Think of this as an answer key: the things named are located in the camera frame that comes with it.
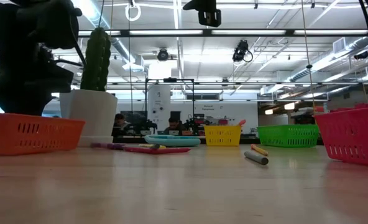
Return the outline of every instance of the wooden table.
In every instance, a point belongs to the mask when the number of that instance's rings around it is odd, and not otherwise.
[[[368,223],[368,167],[324,148],[151,156],[77,149],[0,157],[0,224]]]

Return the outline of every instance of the white pot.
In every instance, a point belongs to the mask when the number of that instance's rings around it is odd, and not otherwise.
[[[90,147],[93,142],[112,143],[116,106],[117,98],[103,91],[72,90],[60,94],[62,118],[86,121],[79,147]]]

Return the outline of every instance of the man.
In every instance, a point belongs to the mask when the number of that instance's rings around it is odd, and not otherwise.
[[[180,124],[179,120],[175,118],[169,118],[169,127],[165,129],[164,134],[169,134],[170,131],[178,131],[178,135],[183,134],[183,126]]]
[[[124,116],[123,114],[117,114],[115,115],[115,122],[114,122],[114,129],[115,128],[118,128],[119,130],[123,130],[128,124],[128,123],[125,119],[124,119]]]

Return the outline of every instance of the plastic basket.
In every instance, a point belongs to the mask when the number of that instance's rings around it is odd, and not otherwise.
[[[314,124],[258,127],[261,144],[278,147],[313,147],[319,136]]]
[[[241,138],[241,126],[205,126],[208,146],[238,146]]]
[[[0,155],[75,149],[84,124],[60,118],[0,114]]]
[[[315,116],[328,156],[368,165],[368,108]]]

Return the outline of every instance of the cactus plant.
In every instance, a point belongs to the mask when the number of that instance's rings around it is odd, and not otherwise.
[[[82,90],[105,91],[107,85],[111,41],[103,28],[95,28],[87,42],[86,66],[83,69]]]

